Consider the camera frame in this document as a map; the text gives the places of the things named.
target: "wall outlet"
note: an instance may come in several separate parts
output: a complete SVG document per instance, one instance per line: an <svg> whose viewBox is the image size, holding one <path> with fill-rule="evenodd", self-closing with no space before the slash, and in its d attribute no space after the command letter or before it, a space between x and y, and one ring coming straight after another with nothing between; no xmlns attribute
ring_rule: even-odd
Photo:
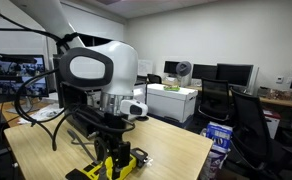
<svg viewBox="0 0 292 180"><path fill-rule="evenodd" d="M282 84L283 81L284 81L284 76L277 76L277 79L276 79L277 84Z"/></svg>
<svg viewBox="0 0 292 180"><path fill-rule="evenodd" d="M287 80L286 80L286 83L287 83L287 84L292 83L292 77L288 77Z"/></svg>

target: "blue box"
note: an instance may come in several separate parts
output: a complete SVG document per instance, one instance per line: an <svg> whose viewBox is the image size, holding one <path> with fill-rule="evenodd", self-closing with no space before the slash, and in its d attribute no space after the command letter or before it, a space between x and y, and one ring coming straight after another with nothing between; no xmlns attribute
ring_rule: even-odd
<svg viewBox="0 0 292 180"><path fill-rule="evenodd" d="M227 152L230 146L230 138L233 128L210 122L207 125L206 137L214 141L216 150Z"/></svg>

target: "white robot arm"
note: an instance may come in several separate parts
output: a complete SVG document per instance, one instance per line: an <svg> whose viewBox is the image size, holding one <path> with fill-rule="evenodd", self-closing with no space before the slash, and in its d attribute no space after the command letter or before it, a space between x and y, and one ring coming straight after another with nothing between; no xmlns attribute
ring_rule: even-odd
<svg viewBox="0 0 292 180"><path fill-rule="evenodd" d="M63 38L75 32L67 21L59 0L11 0L17 7L38 22L47 32ZM67 42L60 72L63 78L75 86L102 86L101 109L113 115L127 113L127 104L139 105L146 115L147 106L133 99L137 77L137 53L129 45L118 41L85 47L79 37Z"/></svg>

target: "floor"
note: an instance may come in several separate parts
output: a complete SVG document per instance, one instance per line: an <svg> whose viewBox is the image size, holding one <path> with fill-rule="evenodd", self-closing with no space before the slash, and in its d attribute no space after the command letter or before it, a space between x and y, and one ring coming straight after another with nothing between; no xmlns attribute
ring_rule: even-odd
<svg viewBox="0 0 292 180"><path fill-rule="evenodd" d="M3 117L0 118L0 130L3 128L5 120ZM202 117L195 115L193 121L189 124L186 130L191 131L193 133L199 134L200 131L205 128L208 124L207 119L203 119ZM7 144L5 139L3 138L3 134L0 133L0 149L7 148ZM5 154L0 157L0 180L19 180L20 173L14 168L12 168L13 159L10 154ZM284 171L281 173L284 180L292 180L292 172ZM230 172L226 169L222 169L220 171L220 180L246 180L246 178L234 173Z"/></svg>

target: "ceiling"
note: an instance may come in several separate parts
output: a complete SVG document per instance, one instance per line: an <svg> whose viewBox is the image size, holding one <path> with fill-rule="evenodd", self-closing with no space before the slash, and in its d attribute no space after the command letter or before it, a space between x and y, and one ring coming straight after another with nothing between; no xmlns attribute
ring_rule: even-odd
<svg viewBox="0 0 292 180"><path fill-rule="evenodd" d="M130 19L217 0L81 0Z"/></svg>

